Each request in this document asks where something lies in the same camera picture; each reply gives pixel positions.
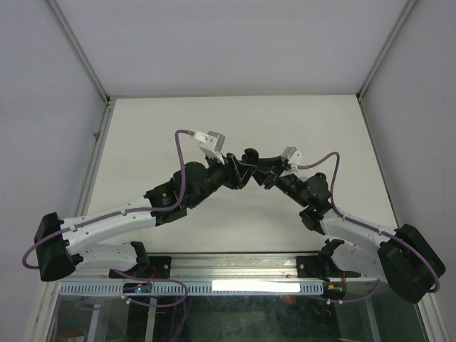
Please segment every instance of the white wall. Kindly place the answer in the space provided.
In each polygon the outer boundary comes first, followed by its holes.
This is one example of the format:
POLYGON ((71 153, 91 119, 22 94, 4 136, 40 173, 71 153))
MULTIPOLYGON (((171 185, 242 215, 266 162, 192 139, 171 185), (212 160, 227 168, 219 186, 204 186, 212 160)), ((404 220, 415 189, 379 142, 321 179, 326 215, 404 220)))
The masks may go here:
POLYGON ((455 18, 454 0, 420 1, 365 99, 398 219, 415 225, 447 267, 437 300, 453 339, 455 18))
POLYGON ((356 93, 406 0, 58 0, 106 91, 356 93))
MULTIPOLYGON (((340 208, 381 224, 395 224, 373 148, 354 95, 144 98, 117 100, 89 212, 126 203, 167 182, 179 169, 176 129, 226 135, 223 153, 260 157, 296 146, 302 165, 331 151, 341 154, 335 197, 340 208)), ((186 162, 206 165, 198 142, 182 137, 186 162)), ((335 160, 302 172, 332 177, 335 160)), ((188 216, 142 229, 110 243, 142 241, 149 252, 295 252, 319 250, 326 239, 305 228, 302 208, 277 188, 252 179, 242 190, 223 187, 188 216)))
POLYGON ((0 32, 0 332, 9 342, 22 340, 40 286, 22 255, 44 214, 74 208, 102 103, 44 1, 0 1, 0 32))

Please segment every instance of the purple cable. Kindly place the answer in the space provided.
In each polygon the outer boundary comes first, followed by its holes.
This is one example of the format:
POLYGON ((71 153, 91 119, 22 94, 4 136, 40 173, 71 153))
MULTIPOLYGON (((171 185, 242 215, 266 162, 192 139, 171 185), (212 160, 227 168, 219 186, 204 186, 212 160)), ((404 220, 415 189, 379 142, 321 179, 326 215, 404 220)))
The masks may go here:
MULTIPOLYGON (((360 226, 362 226, 362 227, 364 227, 366 229, 369 229, 372 232, 375 232, 375 233, 378 234, 379 230, 377 228, 375 228, 374 226, 371 226, 371 225, 369 225, 367 223, 358 221, 357 219, 353 219, 351 217, 348 217, 348 216, 342 214, 342 212, 340 212, 340 210, 336 206, 336 202, 334 201, 334 185, 336 183, 337 171, 339 169, 339 163, 341 161, 341 155, 339 154, 339 152, 331 152, 328 155, 326 155, 325 157, 323 157, 322 159, 320 159, 318 162, 315 162, 314 164, 311 164, 311 165, 299 165, 298 169, 307 170, 307 169, 311 169, 312 167, 319 166, 321 163, 323 163, 324 161, 326 161, 328 158, 332 157, 333 155, 336 156, 336 166, 334 167, 333 179, 331 180, 331 202, 333 204, 334 212, 336 212, 336 214, 338 216, 340 216, 342 218, 345 218, 347 221, 352 222, 352 223, 357 224, 357 225, 360 225, 360 226)), ((421 255, 416 249, 414 249, 412 246, 410 246, 407 242, 403 241, 402 239, 399 239, 395 235, 392 235, 392 234, 390 234, 388 232, 384 232, 384 231, 381 231, 381 234, 385 235, 386 237, 394 240, 395 242, 397 242, 399 244, 402 244, 406 249, 411 251, 426 266, 426 268, 429 270, 429 272, 431 273, 432 277, 434 278, 435 288, 431 289, 430 292, 435 293, 435 292, 439 291, 439 289, 440 289, 439 277, 435 273, 435 271, 432 268, 432 266, 430 265, 430 263, 425 259, 425 257, 423 255, 421 255)))
MULTIPOLYGON (((191 130, 176 130, 176 132, 174 134, 176 148, 177 148, 177 156, 179 157, 180 177, 181 177, 180 193, 179 193, 179 197, 177 198, 176 203, 174 203, 170 207, 162 207, 162 208, 140 207, 140 208, 127 209, 125 212, 127 212, 127 213, 129 213, 129 212, 169 212, 180 206, 180 203, 184 199, 185 185, 187 184, 187 180, 186 180, 186 174, 185 174, 184 156, 182 155, 182 148, 180 146, 180 141, 179 141, 179 134, 188 134, 188 135, 193 136, 195 134, 195 132, 192 132, 191 130)), ((118 216, 121 214, 122 214, 122 212, 111 212, 110 214, 106 214, 106 215, 103 215, 100 217, 96 217, 94 219, 89 219, 86 222, 81 222, 79 224, 76 224, 75 228, 85 227, 85 226, 88 226, 89 224, 103 221, 104 219, 109 219, 111 217, 118 216)))
POLYGON ((170 341, 171 341, 171 338, 172 338, 172 331, 174 331, 174 319, 176 317, 176 311, 177 311, 177 306, 174 306, 172 308, 172 315, 171 315, 170 341))
POLYGON ((56 237, 56 236, 58 236, 60 234, 64 234, 64 233, 69 232, 69 231, 70 231, 69 228, 58 230, 57 232, 51 233, 47 237, 44 237, 43 239, 38 240, 32 247, 27 249, 27 252, 25 252, 24 256, 22 257, 23 266, 26 269, 39 269, 38 266, 33 266, 33 265, 30 265, 30 264, 27 264, 27 258, 29 257, 30 253, 33 252, 35 249, 37 249, 39 246, 41 246, 46 241, 49 241, 50 239, 52 239, 53 237, 56 237))
POLYGON ((182 321, 180 322, 179 328, 177 329, 176 333, 174 334, 174 336, 172 337, 170 342, 176 342, 177 339, 179 338, 179 335, 180 335, 182 329, 184 328, 184 324, 185 324, 185 321, 187 320, 188 314, 190 313, 190 307, 192 306, 192 300, 193 300, 193 298, 190 299, 190 302, 188 303, 188 308, 186 307, 185 302, 184 302, 184 316, 182 317, 182 321))
MULTIPOLYGON (((176 130, 174 136, 175 136, 175 142, 176 142, 176 148, 177 148, 177 155, 179 157, 179 164, 180 164, 180 175, 181 175, 181 180, 182 183, 180 185, 180 193, 179 197, 177 198, 176 203, 174 203, 171 207, 163 207, 163 208, 152 208, 152 207, 142 207, 142 208, 135 208, 135 209, 127 209, 126 212, 167 212, 170 210, 173 210, 177 208, 182 200, 184 199, 184 194, 185 194, 185 185, 186 185, 186 179, 185 179, 185 164, 184 164, 184 157, 182 155, 182 148, 180 147, 180 141, 179 141, 179 134, 188 134, 193 136, 195 132, 192 132, 191 130, 176 130)), ((81 228, 88 226, 89 224, 93 224, 99 221, 103 221, 104 219, 109 219, 114 216, 121 215, 122 212, 111 212, 109 214, 104 214, 103 216, 96 217, 94 219, 89 219, 88 221, 81 222, 79 224, 75 224, 75 228, 81 228)), ((36 248, 41 246, 43 243, 46 241, 49 241, 53 237, 56 237, 60 234, 65 234, 66 232, 69 232, 70 228, 65 228, 62 230, 59 230, 57 232, 54 232, 52 234, 49 234, 47 237, 44 237, 43 239, 37 241, 32 247, 27 249, 27 252, 25 252, 24 256, 22 257, 22 265, 27 268, 27 269, 39 269, 38 266, 30 265, 27 263, 27 258, 29 257, 30 253, 33 252, 36 248)))
POLYGON ((146 303, 143 303, 141 301, 136 301, 135 299, 132 299, 131 297, 125 296, 126 299, 131 301, 132 303, 139 304, 139 305, 142 305, 142 306, 146 306, 148 308, 171 308, 173 306, 181 304, 188 297, 188 287, 187 287, 187 285, 185 285, 181 281, 178 281, 178 280, 175 280, 175 279, 136 278, 135 276, 129 276, 128 274, 126 274, 126 273, 124 273, 122 271, 119 271, 118 269, 113 269, 113 271, 115 273, 123 276, 124 278, 135 280, 135 281, 140 281, 142 283, 145 283, 145 282, 150 283, 151 281, 154 281, 155 283, 175 283, 177 285, 182 286, 184 288, 184 290, 185 290, 185 295, 180 297, 179 300, 177 300, 176 302, 171 303, 171 304, 146 304, 146 303))
MULTIPOLYGON (((364 296, 358 297, 358 298, 347 299, 346 301, 343 301, 343 303, 356 303, 357 301, 363 301, 364 299, 371 297, 378 290, 378 288, 380 287, 381 284, 382 284, 382 282, 380 280, 377 280, 377 282, 375 283, 375 286, 367 294, 365 294, 364 296)), ((331 299, 330 301, 331 301, 331 303, 339 302, 335 299, 331 299)))

